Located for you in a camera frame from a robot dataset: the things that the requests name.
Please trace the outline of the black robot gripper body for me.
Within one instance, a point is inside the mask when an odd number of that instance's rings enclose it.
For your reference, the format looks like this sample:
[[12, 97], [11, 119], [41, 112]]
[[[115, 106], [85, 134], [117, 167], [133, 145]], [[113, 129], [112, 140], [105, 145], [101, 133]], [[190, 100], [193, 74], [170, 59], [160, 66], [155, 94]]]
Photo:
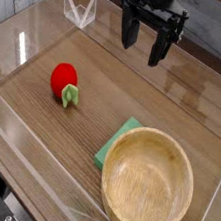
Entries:
[[189, 12], [178, 0], [122, 0], [123, 6], [133, 10], [134, 18], [154, 27], [155, 30], [166, 28], [170, 40], [178, 42], [182, 38], [185, 21]]

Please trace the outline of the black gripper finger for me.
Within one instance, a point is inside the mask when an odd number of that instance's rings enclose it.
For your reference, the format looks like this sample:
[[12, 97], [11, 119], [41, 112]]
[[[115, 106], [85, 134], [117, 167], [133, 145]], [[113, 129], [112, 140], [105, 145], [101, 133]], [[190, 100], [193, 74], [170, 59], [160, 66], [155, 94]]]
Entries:
[[158, 31], [156, 42], [152, 45], [151, 54], [149, 56], [149, 66], [155, 67], [159, 61], [166, 57], [170, 45], [172, 45], [171, 32], [168, 28], [160, 28]]
[[123, 4], [122, 9], [122, 45], [124, 49], [128, 49], [137, 41], [138, 30], [140, 29], [140, 21], [136, 16], [136, 12], [132, 6]]

